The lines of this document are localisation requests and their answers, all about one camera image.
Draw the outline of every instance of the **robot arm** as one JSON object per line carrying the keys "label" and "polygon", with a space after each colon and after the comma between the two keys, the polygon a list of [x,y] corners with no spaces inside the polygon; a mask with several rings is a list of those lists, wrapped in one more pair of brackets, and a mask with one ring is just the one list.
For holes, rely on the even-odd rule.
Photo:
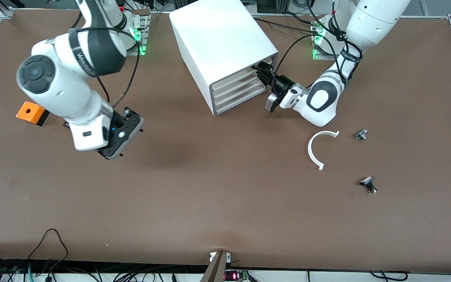
{"label": "robot arm", "polygon": [[86,80],[121,70],[126,50],[136,42],[108,29],[127,30],[131,13],[122,13],[114,0],[76,2],[84,27],[36,43],[32,56],[19,66],[16,80],[29,98],[68,122],[77,150],[97,150],[114,159],[144,120],[129,109],[118,114]]}
{"label": "robot arm", "polygon": [[[337,102],[343,93],[362,54],[377,45],[394,27],[410,0],[356,0],[340,1],[335,16],[341,22],[340,31],[347,34],[347,43],[340,43],[342,51],[336,62],[323,72],[310,89],[295,83],[285,76],[272,73],[266,65],[258,66],[258,76],[272,85],[273,94],[268,98],[266,109],[274,111],[276,106],[292,108],[316,126],[327,125],[335,116]],[[325,17],[331,23],[331,17]]]}

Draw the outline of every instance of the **black cable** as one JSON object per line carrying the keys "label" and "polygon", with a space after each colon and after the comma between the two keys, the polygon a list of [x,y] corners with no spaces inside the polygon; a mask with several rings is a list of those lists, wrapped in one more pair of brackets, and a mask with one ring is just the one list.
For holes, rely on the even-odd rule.
{"label": "black cable", "polygon": [[[279,70],[279,68],[280,68],[280,66],[281,66],[281,63],[283,63],[283,60],[285,59],[286,55],[288,55],[288,52],[291,50],[292,47],[295,46],[296,43],[298,43],[299,41],[301,41],[301,40],[304,39],[304,38],[307,38],[307,37],[313,37],[313,36],[320,36],[321,38],[323,38],[324,40],[326,40],[326,42],[328,43],[328,45],[330,45],[330,48],[331,48],[331,50],[332,50],[333,58],[335,59],[335,62],[337,62],[337,54],[335,54],[335,50],[333,49],[333,46],[331,45],[330,41],[329,41],[326,37],[321,36],[321,35],[319,35],[319,34],[308,34],[308,35],[304,35],[303,37],[301,37],[301,38],[295,40],[295,42],[292,43],[292,45],[290,45],[290,47],[288,47],[288,50],[286,50],[286,52],[285,52],[285,54],[283,55],[283,57],[281,57],[281,60],[280,60],[280,62],[278,63],[278,66],[276,67],[276,70],[274,71],[274,74],[277,74],[277,73],[278,73],[278,70]],[[340,74],[340,78],[342,79],[342,81],[345,81],[345,79],[344,79],[344,77],[343,77],[343,75],[342,75],[342,71],[340,70],[339,65],[336,64],[336,66],[337,66],[337,71],[338,71],[338,73]]]}
{"label": "black cable", "polygon": [[[335,11],[335,1],[332,2],[332,13],[334,13]],[[335,18],[335,14],[332,15],[332,17],[330,18],[329,23],[335,22],[335,26],[337,27],[337,31],[339,32],[340,36],[337,37],[337,40],[342,40],[344,41],[346,48],[347,48],[347,52],[349,52],[349,43],[346,40],[346,38],[344,37],[344,33],[342,32],[342,30],[340,29],[339,23],[337,22],[337,18]]]}
{"label": "black cable", "polygon": [[100,282],[104,282],[104,281],[102,281],[102,276],[99,273],[97,265],[95,264],[95,262],[92,262],[92,264],[93,264],[93,267],[95,268],[95,271],[97,272],[97,275],[99,276]]}
{"label": "black cable", "polygon": [[[309,13],[311,13],[311,16],[315,19],[315,21],[316,21],[322,28],[324,28],[326,31],[328,31],[330,34],[332,34],[333,36],[335,36],[335,37],[338,38],[338,37],[339,37],[339,34],[337,34],[335,31],[332,31],[331,29],[329,29],[328,27],[326,27],[326,26],[319,20],[319,18],[317,18],[317,16],[314,14],[313,9],[311,8],[311,5],[310,5],[310,3],[309,3],[309,0],[306,0],[306,1],[307,1]],[[332,2],[332,10],[334,10],[333,7],[335,7],[335,2]],[[299,20],[299,21],[301,21],[301,22],[303,22],[303,23],[311,24],[311,22],[304,21],[303,19],[301,19],[299,16],[297,16],[296,14],[294,14],[294,13],[292,13],[292,12],[287,12],[287,14],[291,14],[291,15],[294,16],[297,20]],[[360,50],[354,43],[348,41],[348,40],[345,39],[344,37],[343,37],[342,39],[343,39],[346,43],[348,43],[349,45],[351,45],[351,46],[353,46],[354,48],[356,48],[356,50],[358,50],[360,59],[363,57],[363,54],[361,53],[361,50]]]}
{"label": "black cable", "polygon": [[177,276],[175,276],[175,271],[173,271],[174,269],[172,268],[171,270],[171,282],[177,282]]}
{"label": "black cable", "polygon": [[254,19],[255,19],[256,21],[260,21],[260,22],[264,22],[264,23],[269,23],[269,24],[272,24],[272,25],[278,25],[278,26],[280,26],[280,27],[286,27],[287,29],[299,30],[299,31],[303,31],[303,32],[313,33],[313,31],[310,31],[310,30],[305,30],[305,29],[301,29],[301,28],[298,28],[298,27],[292,27],[292,26],[290,26],[290,25],[283,25],[283,24],[281,24],[281,23],[275,23],[275,22],[267,21],[267,20],[264,20],[264,19],[262,19],[262,18],[254,18]]}
{"label": "black cable", "polygon": [[55,264],[53,264],[53,266],[50,268],[50,270],[48,271],[48,276],[50,276],[51,271],[53,270],[53,268],[61,261],[63,261],[64,259],[67,258],[67,256],[69,255],[69,250],[67,249],[66,245],[64,244],[64,241],[62,241],[62,238],[60,237],[60,233],[57,231],[57,229],[55,228],[50,228],[48,230],[46,230],[45,234],[43,234],[43,237],[41,238],[41,241],[39,242],[39,244],[36,246],[36,248],[34,248],[34,250],[32,250],[32,252],[29,254],[29,256],[27,256],[27,260],[29,260],[32,256],[32,254],[39,248],[39,246],[41,246],[41,243],[43,243],[43,240],[45,239],[46,234],[48,234],[49,231],[53,231],[57,234],[57,237],[59,238],[60,243],[62,244],[62,246],[64,247],[64,250],[66,250],[66,255],[59,261],[55,262]]}
{"label": "black cable", "polygon": [[384,279],[385,282],[389,282],[389,280],[402,282],[402,281],[405,281],[408,279],[408,273],[406,273],[406,272],[404,272],[405,277],[401,278],[401,279],[388,277],[385,275],[385,273],[383,271],[379,271],[379,272],[381,273],[382,276],[376,275],[375,273],[373,273],[373,271],[370,271],[370,274],[373,275],[375,278]]}
{"label": "black cable", "polygon": [[247,272],[247,275],[248,275],[248,280],[250,280],[250,282],[258,282],[254,277],[252,277],[250,275],[250,273]]}
{"label": "black cable", "polygon": [[55,273],[52,271],[52,277],[53,277],[53,281],[57,282],[57,278],[55,277]]}
{"label": "black cable", "polygon": [[140,50],[137,50],[137,60],[135,61],[135,66],[133,67],[133,72],[132,72],[132,76],[131,76],[131,78],[130,78],[130,82],[128,82],[128,86],[126,87],[126,90],[125,90],[125,92],[123,92],[120,96],[119,96],[119,98],[118,98],[118,100],[116,100],[113,104],[112,104],[112,107],[114,108],[114,107],[116,107],[118,104],[119,104],[119,102],[121,102],[121,100],[123,100],[123,98],[125,98],[125,95],[128,93],[128,91],[130,90],[130,86],[131,86],[131,84],[132,84],[132,82],[133,82],[133,78],[135,77],[135,72],[137,71],[137,66],[138,66],[138,61],[139,61],[139,59],[140,59]]}
{"label": "black cable", "polygon": [[123,272],[119,273],[118,275],[116,275],[116,277],[114,278],[113,282],[130,282],[133,278],[136,279],[136,276],[139,275],[139,274],[142,274],[142,273],[145,273],[145,275],[143,277],[143,281],[145,280],[145,276],[150,273],[150,274],[153,275],[152,282],[154,282],[155,279],[156,279],[156,275],[154,273],[152,273],[152,271],[163,269],[163,268],[174,268],[177,265],[158,266],[158,267],[155,267],[155,268],[141,269],[140,271],[130,271],[130,273],[127,273],[127,274],[119,277],[122,273],[125,273],[128,269],[137,268],[139,266],[140,265],[135,265],[135,266],[131,266],[131,267],[127,268],[125,271],[123,271]]}
{"label": "black cable", "polygon": [[[151,273],[151,274],[152,274],[152,282],[154,282],[156,280],[156,275],[154,275],[154,273]],[[144,274],[144,276],[142,277],[142,282],[144,282],[146,275],[147,275],[147,273]]]}
{"label": "black cable", "polygon": [[[131,34],[129,34],[129,33],[127,33],[127,32],[124,32],[124,31],[122,31],[122,30],[115,29],[115,28],[113,28],[113,27],[85,27],[84,29],[77,29],[77,32],[84,32],[84,31],[89,31],[89,30],[115,31],[115,32],[120,32],[120,33],[126,34],[126,35],[128,35],[129,37],[133,38],[133,37],[131,36]],[[138,41],[135,40],[135,42],[136,42],[137,46],[140,46],[140,43],[139,43]],[[133,72],[132,72],[130,81],[128,82],[128,86],[126,87],[125,92],[123,92],[123,93],[119,96],[118,100],[116,100],[116,101],[114,102],[114,104],[112,104],[112,107],[116,107],[116,105],[118,105],[118,103],[125,97],[125,95],[126,95],[126,94],[128,93],[128,91],[130,90],[130,86],[131,86],[131,84],[132,84],[132,82],[133,82],[133,78],[135,77],[135,72],[137,71],[137,66],[138,66],[138,61],[139,61],[139,59],[140,59],[140,50],[137,49],[137,60],[135,61],[135,67],[133,68]]]}
{"label": "black cable", "polygon": [[72,26],[70,27],[70,28],[75,28],[77,25],[78,25],[78,23],[79,23],[79,21],[81,20],[81,11],[79,11],[79,15],[78,15],[78,18],[76,19],[76,21],[72,24]]}
{"label": "black cable", "polygon": [[41,270],[41,272],[40,272],[40,273],[36,273],[34,276],[39,277],[41,274],[43,274],[43,272],[45,272],[45,269],[46,269],[46,267],[48,266],[48,264],[50,263],[50,261],[52,261],[52,259],[48,259],[48,260],[46,261],[45,266],[43,266],[43,269]]}
{"label": "black cable", "polygon": [[131,7],[131,5],[126,0],[123,1],[130,7],[130,9],[134,10],[133,7]]}
{"label": "black cable", "polygon": [[100,277],[100,280],[99,280],[99,279],[98,279],[97,277],[95,277],[95,275],[93,275],[92,273],[88,273],[88,272],[83,271],[82,269],[79,269],[79,268],[63,268],[63,269],[64,269],[65,271],[69,271],[69,272],[71,272],[71,273],[88,274],[91,278],[95,279],[97,282],[102,282],[102,277],[100,277],[100,273],[99,273],[99,277]]}
{"label": "black cable", "polygon": [[159,273],[159,269],[158,269],[158,275],[159,275],[159,279],[161,279],[161,282],[164,282],[163,277],[161,277],[161,273]]}
{"label": "black cable", "polygon": [[119,29],[115,29],[114,27],[83,27],[81,29],[76,29],[77,32],[84,32],[84,31],[90,31],[90,30],[103,30],[103,31],[115,31],[115,32],[119,32],[122,34],[126,34],[129,37],[133,38],[133,36],[131,34],[129,34],[128,32],[119,30]]}
{"label": "black cable", "polygon": [[109,93],[107,92],[107,89],[105,89],[105,86],[104,86],[104,84],[102,83],[102,80],[100,80],[100,77],[99,77],[99,76],[97,76],[97,80],[98,80],[98,82],[100,83],[100,86],[102,86],[102,89],[104,89],[104,93],[105,93],[105,96],[106,96],[106,98],[107,98],[107,102],[110,103],[110,102],[111,102],[111,97],[109,97]]}

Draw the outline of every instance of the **brown table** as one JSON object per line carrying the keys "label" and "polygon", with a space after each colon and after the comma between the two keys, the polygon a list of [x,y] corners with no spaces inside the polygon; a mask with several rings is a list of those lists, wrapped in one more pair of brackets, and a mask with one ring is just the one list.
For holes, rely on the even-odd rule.
{"label": "brown table", "polygon": [[[106,161],[75,151],[57,117],[37,127],[14,116],[28,100],[18,65],[76,16],[22,10],[0,25],[0,257],[27,257],[54,227],[75,260],[206,264],[226,249],[242,266],[451,272],[448,21],[400,20],[318,128],[292,110],[268,113],[266,94],[213,117],[165,14],[119,106],[147,120],[144,132]],[[281,53],[302,35],[261,27]],[[134,62],[103,78],[113,99]],[[307,40],[280,73],[309,84],[330,63],[313,61]],[[363,128],[368,140],[354,140]],[[307,143],[321,130],[340,135],[313,144],[318,171]],[[369,175],[375,195],[357,184]],[[50,235],[34,258],[62,255]]]}

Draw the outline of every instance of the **orange box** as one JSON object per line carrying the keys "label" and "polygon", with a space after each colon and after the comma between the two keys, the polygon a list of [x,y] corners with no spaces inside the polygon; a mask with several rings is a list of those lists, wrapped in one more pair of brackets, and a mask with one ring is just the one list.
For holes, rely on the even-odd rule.
{"label": "orange box", "polygon": [[49,114],[50,112],[42,106],[25,101],[16,114],[16,117],[42,127]]}

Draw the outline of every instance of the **white box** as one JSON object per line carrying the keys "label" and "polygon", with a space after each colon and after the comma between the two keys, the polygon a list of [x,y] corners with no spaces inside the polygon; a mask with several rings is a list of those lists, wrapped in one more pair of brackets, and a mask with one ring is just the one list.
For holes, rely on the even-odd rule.
{"label": "white box", "polygon": [[199,0],[170,13],[180,54],[214,116],[267,90],[251,68],[278,50],[240,0]]}

